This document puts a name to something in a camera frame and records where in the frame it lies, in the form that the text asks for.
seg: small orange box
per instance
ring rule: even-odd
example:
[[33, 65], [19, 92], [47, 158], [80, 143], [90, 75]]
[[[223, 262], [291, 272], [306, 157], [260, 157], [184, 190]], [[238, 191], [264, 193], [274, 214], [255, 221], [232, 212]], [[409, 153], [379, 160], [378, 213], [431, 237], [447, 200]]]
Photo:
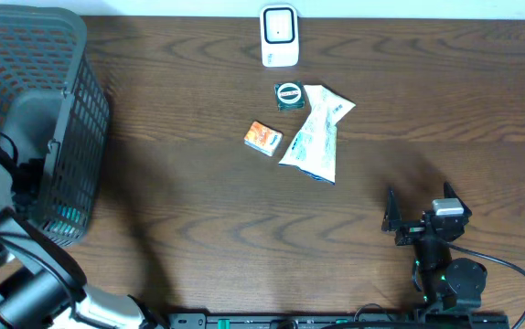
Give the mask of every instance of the small orange box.
[[259, 122], [253, 122], [251, 129], [244, 136], [244, 143], [264, 154], [272, 156], [282, 138], [282, 133]]

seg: wood grain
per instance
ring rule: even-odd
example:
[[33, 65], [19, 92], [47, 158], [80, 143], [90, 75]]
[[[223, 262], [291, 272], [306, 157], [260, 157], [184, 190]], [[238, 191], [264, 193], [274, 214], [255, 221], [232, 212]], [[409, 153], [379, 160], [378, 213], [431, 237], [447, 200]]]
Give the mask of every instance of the wood grain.
[[[409, 307], [413, 251], [380, 233], [385, 190], [417, 219], [445, 180], [474, 212], [458, 244], [525, 268], [525, 22], [301, 19], [287, 69], [262, 66], [256, 19], [85, 22], [113, 108], [91, 230], [69, 249], [90, 283], [163, 312]], [[358, 105], [335, 186], [277, 165], [308, 114], [276, 110], [289, 80]], [[254, 120], [284, 133], [275, 157], [243, 145]], [[485, 265], [483, 309], [514, 324], [525, 280]]]

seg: round logo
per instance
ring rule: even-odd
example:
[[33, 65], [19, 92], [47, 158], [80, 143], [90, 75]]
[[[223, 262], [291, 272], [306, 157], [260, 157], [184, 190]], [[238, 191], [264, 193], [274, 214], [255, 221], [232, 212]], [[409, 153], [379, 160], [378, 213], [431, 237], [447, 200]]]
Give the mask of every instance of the round logo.
[[294, 83], [285, 83], [277, 90], [277, 97], [285, 104], [294, 104], [301, 100], [301, 89]]

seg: white wall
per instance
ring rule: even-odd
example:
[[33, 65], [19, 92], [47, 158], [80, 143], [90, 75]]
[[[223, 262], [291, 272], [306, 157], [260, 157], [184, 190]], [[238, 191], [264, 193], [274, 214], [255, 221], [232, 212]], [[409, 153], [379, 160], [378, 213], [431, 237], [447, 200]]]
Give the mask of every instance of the white wall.
[[2, 0], [61, 6], [80, 15], [258, 16], [268, 4], [292, 4], [301, 17], [525, 19], [525, 0]]

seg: white plastic packet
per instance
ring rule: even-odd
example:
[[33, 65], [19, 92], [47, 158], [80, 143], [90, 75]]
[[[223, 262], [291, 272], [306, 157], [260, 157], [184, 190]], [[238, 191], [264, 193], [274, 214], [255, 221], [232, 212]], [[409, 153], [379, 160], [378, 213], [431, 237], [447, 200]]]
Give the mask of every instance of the white plastic packet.
[[336, 183], [338, 123], [356, 104], [324, 86], [304, 86], [311, 113], [279, 165], [294, 165], [317, 180]]

